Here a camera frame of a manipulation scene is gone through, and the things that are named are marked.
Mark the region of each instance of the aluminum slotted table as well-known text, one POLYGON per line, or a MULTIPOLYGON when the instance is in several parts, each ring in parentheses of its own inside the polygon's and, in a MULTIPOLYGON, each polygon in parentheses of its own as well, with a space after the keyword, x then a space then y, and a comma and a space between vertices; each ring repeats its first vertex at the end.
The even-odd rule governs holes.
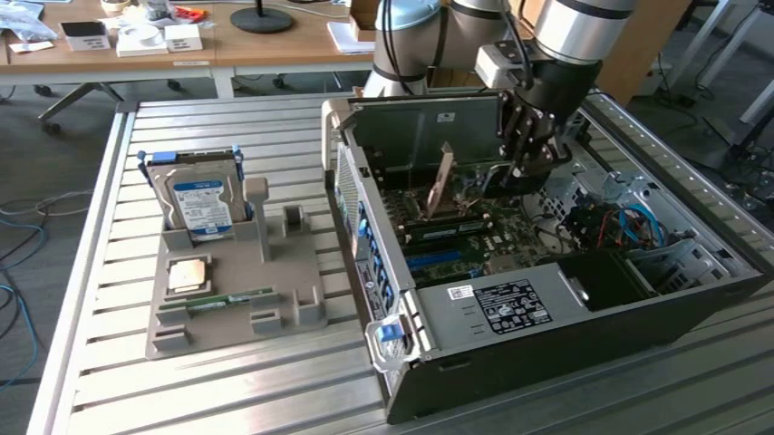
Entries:
MULTIPOLYGON (((141 103, 117 113, 29 433, 746 433, 774 425, 774 293, 763 289, 654 349, 400 426, 387 426, 356 320, 320 168, 320 104, 343 96, 141 103), (145 361, 160 209, 136 153, 233 144, 267 177, 267 213, 301 204, 316 235, 331 325, 315 332, 145 361)), ((686 183, 699 174, 628 115, 595 99, 686 183)), ((609 151, 597 136, 592 146, 609 151)), ((706 204, 716 191, 695 189, 706 204)), ((735 205, 738 232, 770 249, 735 205)))

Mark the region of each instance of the blue pcie slot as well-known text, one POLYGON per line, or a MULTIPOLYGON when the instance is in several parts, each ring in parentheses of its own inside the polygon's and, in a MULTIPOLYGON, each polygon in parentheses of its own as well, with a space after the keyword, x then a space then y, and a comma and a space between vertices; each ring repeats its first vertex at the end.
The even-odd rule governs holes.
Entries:
POLYGON ((459 260, 460 257, 461 254, 459 251, 444 251, 439 252, 437 254, 429 254, 425 256, 412 256, 405 259, 405 264, 408 265, 408 269, 415 271, 425 266, 432 266, 447 261, 459 260))

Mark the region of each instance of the white box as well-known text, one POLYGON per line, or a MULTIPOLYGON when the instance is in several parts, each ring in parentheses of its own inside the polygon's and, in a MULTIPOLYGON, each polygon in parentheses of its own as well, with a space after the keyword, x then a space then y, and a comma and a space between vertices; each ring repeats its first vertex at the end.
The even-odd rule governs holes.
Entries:
POLYGON ((166 54, 166 43, 161 40, 153 45, 144 45, 137 40, 120 37, 116 44, 116 54, 118 57, 148 56, 150 54, 166 54))
POLYGON ((164 40, 170 52, 201 50, 198 26, 194 24, 168 25, 164 27, 164 40))
POLYGON ((74 52, 109 49, 108 31, 102 23, 81 22, 58 25, 64 32, 64 39, 74 52))
POLYGON ((166 54, 161 31, 149 24, 134 24, 118 31, 116 54, 118 57, 166 54))

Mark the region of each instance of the chair wheel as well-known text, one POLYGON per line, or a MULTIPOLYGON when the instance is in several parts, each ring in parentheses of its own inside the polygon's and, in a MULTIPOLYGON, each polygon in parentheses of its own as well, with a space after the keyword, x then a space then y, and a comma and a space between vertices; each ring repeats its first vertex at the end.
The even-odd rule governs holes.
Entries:
POLYGON ((180 84, 180 82, 177 80, 168 80, 166 87, 176 92, 182 91, 182 85, 180 84))
POLYGON ((41 86, 40 84, 36 84, 32 88, 34 89, 34 93, 41 97, 49 97, 52 94, 50 88, 48 86, 41 86))
POLYGON ((40 124, 40 130, 42 130, 45 134, 56 136, 57 134, 61 133, 61 126, 54 123, 44 122, 42 124, 40 124))

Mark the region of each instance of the desk lamp base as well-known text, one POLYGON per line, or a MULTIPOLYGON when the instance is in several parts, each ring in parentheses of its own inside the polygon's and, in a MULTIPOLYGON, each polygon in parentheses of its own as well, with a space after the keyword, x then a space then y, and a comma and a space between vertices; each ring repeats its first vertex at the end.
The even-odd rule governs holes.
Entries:
POLYGON ((292 17, 277 9, 263 9, 257 14, 257 9, 248 7, 230 14, 230 24, 252 34, 275 34, 292 27, 292 17))

